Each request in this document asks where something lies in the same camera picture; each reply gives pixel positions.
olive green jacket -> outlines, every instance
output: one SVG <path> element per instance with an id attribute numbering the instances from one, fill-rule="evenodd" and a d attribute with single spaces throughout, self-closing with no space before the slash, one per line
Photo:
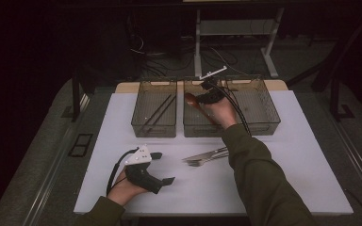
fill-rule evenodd
<path id="1" fill-rule="evenodd" d="M 229 164 L 252 225 L 317 225 L 263 142 L 250 137 L 242 125 L 230 126 L 222 140 L 230 153 Z M 75 225 L 115 225 L 123 211 L 119 204 L 101 197 Z"/>

long sleeve shirt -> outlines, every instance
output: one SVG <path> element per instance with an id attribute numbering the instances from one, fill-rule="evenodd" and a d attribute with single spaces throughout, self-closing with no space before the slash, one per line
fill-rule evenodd
<path id="1" fill-rule="evenodd" d="M 317 225 L 263 142 L 250 137 L 242 125 L 230 126 L 222 140 L 228 148 L 239 196 L 253 226 Z M 118 203 L 100 197 L 75 225 L 115 225 L 123 212 Z"/>

person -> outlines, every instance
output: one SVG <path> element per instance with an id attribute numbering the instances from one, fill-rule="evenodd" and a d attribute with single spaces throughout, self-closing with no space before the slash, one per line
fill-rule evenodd
<path id="1" fill-rule="evenodd" d="M 287 181 L 280 166 L 272 160 L 266 145 L 251 137 L 242 124 L 237 124 L 236 111 L 223 98 L 205 105 L 223 127 L 222 141 L 229 152 L 229 165 L 239 196 L 253 226 L 317 225 L 299 194 Z M 124 171 L 117 181 L 125 177 Z M 123 206 L 133 197 L 146 192 L 126 179 L 115 185 L 106 198 L 100 197 L 92 210 L 77 219 L 75 225 L 115 225 Z"/>

white tabletop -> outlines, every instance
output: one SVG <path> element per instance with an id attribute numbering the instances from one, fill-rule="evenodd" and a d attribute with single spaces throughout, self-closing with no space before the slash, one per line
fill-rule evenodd
<path id="1" fill-rule="evenodd" d="M 283 168 L 289 182 L 313 214 L 351 214 L 337 179 L 300 108 L 293 91 L 270 91 L 281 118 L 273 136 L 260 136 L 273 159 Z M 139 195 L 126 207 L 128 216 L 241 216 L 245 209 L 235 186 L 227 158 L 199 168 L 181 161 L 193 154 L 208 152 L 224 144 L 218 137 L 184 137 L 182 95 L 177 100 L 175 138 L 136 138 L 131 118 L 136 93 L 112 95 L 101 131 L 90 159 L 74 211 L 91 210 L 99 196 L 105 196 L 114 164 L 128 150 L 147 144 L 150 152 L 161 152 L 148 171 L 158 179 L 175 177 L 157 195 Z"/>

storage box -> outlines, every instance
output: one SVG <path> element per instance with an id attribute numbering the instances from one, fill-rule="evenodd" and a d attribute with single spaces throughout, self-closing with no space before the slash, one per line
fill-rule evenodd
<path id="1" fill-rule="evenodd" d="M 266 84 L 262 79 L 248 80 L 246 77 L 226 76 L 221 77 L 221 83 L 230 89 L 235 96 L 237 104 L 248 123 L 253 136 L 273 135 L 281 122 L 272 102 Z M 194 95 L 206 91 L 200 86 L 201 81 L 188 79 L 184 81 L 184 93 Z M 196 108 L 184 100 L 184 135 L 185 137 L 220 137 L 223 129 L 219 125 L 211 124 Z"/>
<path id="2" fill-rule="evenodd" d="M 132 117 L 136 137 L 175 137 L 177 81 L 141 81 Z"/>

